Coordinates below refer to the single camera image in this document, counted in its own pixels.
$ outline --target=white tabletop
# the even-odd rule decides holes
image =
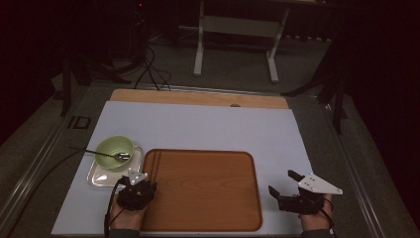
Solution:
[[[262,227],[255,232],[148,232],[142,235],[290,235],[301,232],[294,213],[279,211],[268,186],[284,195],[297,194],[287,170],[311,171],[306,151],[289,109],[175,105],[108,101],[89,142],[94,150],[104,139],[124,135],[143,148],[245,151],[257,171]],[[53,235],[102,235],[110,187],[87,182],[93,156],[84,155],[52,229]]]

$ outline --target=gray carpet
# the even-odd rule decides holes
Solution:
[[[293,89],[310,80],[328,43],[301,43],[286,39],[279,47],[275,61],[280,83],[272,84],[264,51],[205,49],[203,74],[195,77],[192,75],[194,48],[151,44],[156,53],[154,67],[170,72],[170,79],[166,72],[161,71],[160,74],[168,80],[172,90],[234,90],[279,95],[280,91]],[[148,59],[151,58],[152,54],[148,52]],[[133,81],[124,87],[133,87],[142,70],[124,75],[124,78]],[[157,71],[154,71],[153,76],[158,85],[164,83],[164,80],[159,79]],[[87,145],[103,104],[118,87],[122,85],[103,80],[99,76],[95,77],[90,87],[74,86],[73,106],[64,118],[59,117],[60,101],[46,102],[0,148],[0,184],[3,188],[1,204],[5,204],[26,169],[34,168],[30,167],[32,161],[45,158],[39,164],[40,172],[25,180],[25,184],[38,181],[69,155],[72,152],[67,148],[69,145]],[[154,89],[147,74],[138,88]],[[163,86],[162,89],[168,90],[168,87]],[[334,198],[335,230],[338,236],[420,237],[351,98],[346,97],[344,107],[349,118],[342,121],[343,135],[338,136],[332,127],[330,110],[314,98],[317,91],[310,90],[303,95],[287,98],[287,101],[295,114],[314,172],[345,192]],[[92,123],[87,130],[69,129],[67,125],[71,116],[90,117]],[[45,143],[52,147],[43,147]],[[11,237],[51,237],[53,224],[80,159],[80,154],[75,155],[54,169],[44,180],[24,209]],[[13,217],[16,218],[16,214],[10,216],[10,221],[13,221]]]

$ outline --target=cable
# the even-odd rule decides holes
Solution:
[[[75,156],[76,154],[80,153],[82,151],[76,151],[73,152],[71,154],[69,154],[68,156],[64,157],[64,159],[62,159],[61,161],[59,161],[55,166],[53,166],[44,176],[43,178],[41,178],[41,180],[38,182],[38,184],[34,187],[32,193],[29,195],[28,200],[25,202],[23,208],[21,209],[21,212],[19,213],[18,217],[16,218],[16,222],[13,225],[12,229],[9,231],[9,234],[7,235],[7,237],[11,237],[11,235],[13,234],[13,232],[15,231],[19,221],[21,220],[23,214],[25,213],[26,208],[29,205],[29,202],[32,200],[32,198],[34,197],[35,193],[37,192],[38,188],[41,186],[41,184],[44,182],[44,180],[58,167],[60,166],[62,163],[64,163],[65,161],[67,161],[68,159],[70,159],[71,157]]]

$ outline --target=desk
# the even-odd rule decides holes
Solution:
[[[226,107],[231,104],[242,107]],[[123,112],[130,112],[130,116],[121,117]],[[304,175],[311,172],[293,113],[287,109],[283,98],[118,89],[106,103],[88,149],[96,148],[100,141],[117,132],[132,138],[145,153],[155,148],[233,150],[246,151],[255,160],[262,204],[260,230],[143,232],[142,235],[262,236],[301,232],[296,214],[278,211],[276,200],[267,191],[271,184],[284,194],[295,194],[297,186],[287,176],[287,170]],[[53,235],[103,234],[102,219],[111,187],[94,187],[87,183],[92,162],[91,155],[84,155],[55,222]]]

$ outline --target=dark background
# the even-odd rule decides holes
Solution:
[[[173,26],[195,25],[188,21],[198,17],[197,1],[175,2],[156,0],[155,9],[150,12],[156,26],[173,38],[177,34]],[[74,40],[93,55],[107,57],[102,50],[109,46],[100,40],[104,33],[94,28],[101,20],[94,14],[93,3],[0,3],[0,144],[53,95],[51,78],[61,72],[66,43],[72,36],[78,36]],[[416,192],[420,182],[419,1],[367,0],[358,5],[366,10],[349,17],[338,47],[357,49],[356,54],[352,52],[356,57],[349,65],[352,80],[347,84],[347,92],[353,96],[397,189],[420,227],[420,192]]]

